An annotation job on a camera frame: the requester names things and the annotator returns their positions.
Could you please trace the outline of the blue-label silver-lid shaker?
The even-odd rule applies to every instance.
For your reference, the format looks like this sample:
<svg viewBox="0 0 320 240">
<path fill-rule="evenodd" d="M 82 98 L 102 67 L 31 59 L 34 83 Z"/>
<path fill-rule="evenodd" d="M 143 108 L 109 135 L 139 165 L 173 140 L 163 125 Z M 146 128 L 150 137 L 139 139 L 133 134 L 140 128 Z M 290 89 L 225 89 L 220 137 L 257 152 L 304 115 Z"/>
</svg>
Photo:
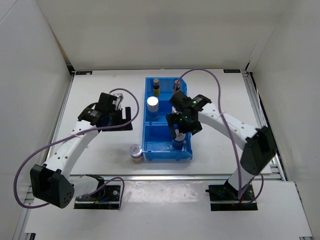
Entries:
<svg viewBox="0 0 320 240">
<path fill-rule="evenodd" d="M 159 118 L 159 99 L 155 96 L 147 99 L 147 116 L 150 121 L 157 121 Z"/>
<path fill-rule="evenodd" d="M 173 114 L 177 114 L 177 110 L 176 110 L 176 108 L 174 106 L 172 107 L 172 113 Z"/>
</svg>

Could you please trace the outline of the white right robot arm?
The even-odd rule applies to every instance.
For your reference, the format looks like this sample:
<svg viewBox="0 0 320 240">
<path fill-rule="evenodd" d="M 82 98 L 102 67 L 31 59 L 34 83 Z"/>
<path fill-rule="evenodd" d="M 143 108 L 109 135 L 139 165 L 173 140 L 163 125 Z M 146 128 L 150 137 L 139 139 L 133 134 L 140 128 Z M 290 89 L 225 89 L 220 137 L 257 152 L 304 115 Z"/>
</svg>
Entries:
<svg viewBox="0 0 320 240">
<path fill-rule="evenodd" d="M 228 137 L 235 151 L 241 149 L 241 155 L 235 154 L 237 168 L 225 182 L 224 188 L 227 198 L 240 199 L 255 176 L 276 155 L 277 145 L 271 128 L 257 128 L 223 113 L 201 94 L 190 98 L 178 91 L 169 102 L 175 109 L 175 113 L 166 116 L 172 137 L 176 137 L 176 131 L 195 135 L 205 124 Z"/>
</svg>

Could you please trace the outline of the white-lid spice jar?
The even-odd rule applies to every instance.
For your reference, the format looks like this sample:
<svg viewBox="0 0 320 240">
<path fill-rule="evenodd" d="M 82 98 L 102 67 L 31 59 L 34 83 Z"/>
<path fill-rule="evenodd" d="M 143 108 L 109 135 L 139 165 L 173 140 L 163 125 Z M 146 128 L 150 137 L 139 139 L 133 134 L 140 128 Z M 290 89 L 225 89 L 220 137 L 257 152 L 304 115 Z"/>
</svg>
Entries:
<svg viewBox="0 0 320 240">
<path fill-rule="evenodd" d="M 133 144 L 129 148 L 129 154 L 134 163 L 142 163 L 144 161 L 144 155 L 142 146 L 140 144 Z"/>
<path fill-rule="evenodd" d="M 184 147 L 185 138 L 185 133 L 177 132 L 175 138 L 173 138 L 171 141 L 172 148 L 175 150 L 182 150 Z"/>
</svg>

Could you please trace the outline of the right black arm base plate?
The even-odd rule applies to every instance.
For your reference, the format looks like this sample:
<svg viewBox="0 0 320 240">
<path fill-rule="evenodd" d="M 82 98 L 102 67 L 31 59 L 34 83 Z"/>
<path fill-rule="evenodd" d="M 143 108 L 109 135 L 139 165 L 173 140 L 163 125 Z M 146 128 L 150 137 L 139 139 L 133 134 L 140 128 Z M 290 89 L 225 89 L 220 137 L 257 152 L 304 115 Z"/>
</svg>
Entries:
<svg viewBox="0 0 320 240">
<path fill-rule="evenodd" d="M 210 210 L 212 212 L 257 211 L 256 195 L 253 185 L 244 187 L 244 192 L 238 198 L 238 191 L 228 181 L 225 183 L 212 183 L 205 190 L 209 195 Z"/>
</svg>

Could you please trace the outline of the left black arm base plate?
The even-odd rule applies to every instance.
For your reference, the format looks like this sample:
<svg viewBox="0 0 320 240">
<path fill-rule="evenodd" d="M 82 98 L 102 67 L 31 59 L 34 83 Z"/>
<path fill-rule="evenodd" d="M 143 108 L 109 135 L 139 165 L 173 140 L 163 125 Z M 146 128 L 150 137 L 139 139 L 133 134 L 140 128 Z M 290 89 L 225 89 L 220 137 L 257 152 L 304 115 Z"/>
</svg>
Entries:
<svg viewBox="0 0 320 240">
<path fill-rule="evenodd" d="M 76 197 L 73 208 L 76 210 L 119 210 L 122 206 L 125 181 L 121 177 L 105 180 L 101 190 Z"/>
</svg>

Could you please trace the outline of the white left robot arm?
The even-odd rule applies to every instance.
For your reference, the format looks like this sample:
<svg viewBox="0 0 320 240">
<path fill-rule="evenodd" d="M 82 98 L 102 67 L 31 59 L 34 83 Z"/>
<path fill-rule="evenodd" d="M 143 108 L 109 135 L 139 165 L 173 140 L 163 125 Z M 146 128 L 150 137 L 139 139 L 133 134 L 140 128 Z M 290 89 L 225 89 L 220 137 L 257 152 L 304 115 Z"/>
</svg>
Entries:
<svg viewBox="0 0 320 240">
<path fill-rule="evenodd" d="M 89 143 L 100 132 L 131 131 L 130 107 L 121 107 L 122 93 L 104 93 L 98 102 L 87 106 L 78 116 L 69 136 L 59 149 L 43 164 L 35 164 L 30 170 L 33 196 L 61 209 L 73 198 L 87 196 L 101 201 L 108 196 L 105 180 L 95 174 L 70 179 L 71 171 Z"/>
</svg>

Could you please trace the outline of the yellow-label small brown bottle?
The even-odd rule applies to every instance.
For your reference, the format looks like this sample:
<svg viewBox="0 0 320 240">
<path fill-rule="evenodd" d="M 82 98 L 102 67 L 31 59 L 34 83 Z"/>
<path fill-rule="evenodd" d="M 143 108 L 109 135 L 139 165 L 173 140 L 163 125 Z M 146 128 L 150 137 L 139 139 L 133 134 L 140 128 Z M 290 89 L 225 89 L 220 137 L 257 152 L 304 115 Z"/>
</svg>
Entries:
<svg viewBox="0 0 320 240">
<path fill-rule="evenodd" d="M 174 81 L 174 86 L 173 86 L 173 95 L 176 94 L 178 91 L 180 91 L 180 81 L 175 80 Z"/>
<path fill-rule="evenodd" d="M 155 97 L 159 97 L 161 95 L 160 94 L 160 81 L 158 78 L 153 79 L 152 92 L 153 92 L 153 96 L 155 96 Z"/>
</svg>

